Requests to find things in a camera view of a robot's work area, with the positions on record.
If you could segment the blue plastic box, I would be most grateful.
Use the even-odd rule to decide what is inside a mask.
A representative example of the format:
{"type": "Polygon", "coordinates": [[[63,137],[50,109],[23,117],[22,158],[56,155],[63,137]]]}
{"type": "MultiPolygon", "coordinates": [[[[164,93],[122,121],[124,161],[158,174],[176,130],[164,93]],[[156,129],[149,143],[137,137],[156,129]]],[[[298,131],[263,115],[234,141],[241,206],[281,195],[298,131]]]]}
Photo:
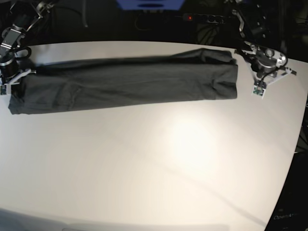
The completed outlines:
{"type": "Polygon", "coordinates": [[[185,0],[117,0],[126,11],[134,10],[172,10],[178,11],[185,0]]]}

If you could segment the black power strip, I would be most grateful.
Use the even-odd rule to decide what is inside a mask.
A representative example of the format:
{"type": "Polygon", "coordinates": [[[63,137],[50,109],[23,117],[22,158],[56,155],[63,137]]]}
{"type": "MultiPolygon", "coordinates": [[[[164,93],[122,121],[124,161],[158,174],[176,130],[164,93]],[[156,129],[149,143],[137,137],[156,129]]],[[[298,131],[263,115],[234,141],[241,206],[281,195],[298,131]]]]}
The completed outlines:
{"type": "Polygon", "coordinates": [[[182,18],[184,21],[195,22],[199,24],[220,25],[225,23],[225,18],[221,15],[184,13],[182,18]]]}

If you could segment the dark grey T-shirt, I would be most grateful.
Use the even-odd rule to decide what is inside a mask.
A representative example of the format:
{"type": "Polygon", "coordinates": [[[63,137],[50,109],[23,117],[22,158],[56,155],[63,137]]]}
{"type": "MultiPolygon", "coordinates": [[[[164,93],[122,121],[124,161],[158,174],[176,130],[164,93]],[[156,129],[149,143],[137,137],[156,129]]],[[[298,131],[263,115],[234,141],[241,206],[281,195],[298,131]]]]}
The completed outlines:
{"type": "Polygon", "coordinates": [[[237,98],[238,66],[229,51],[35,65],[8,108],[13,115],[237,98]]]}

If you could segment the black OpenArm case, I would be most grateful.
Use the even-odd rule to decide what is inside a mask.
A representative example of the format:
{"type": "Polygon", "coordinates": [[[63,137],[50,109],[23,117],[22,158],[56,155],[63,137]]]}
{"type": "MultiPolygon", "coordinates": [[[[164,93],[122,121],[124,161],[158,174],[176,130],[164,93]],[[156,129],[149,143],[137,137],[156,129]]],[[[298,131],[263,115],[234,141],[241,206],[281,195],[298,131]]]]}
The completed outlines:
{"type": "Polygon", "coordinates": [[[267,231],[308,229],[308,153],[295,153],[267,231]]]}

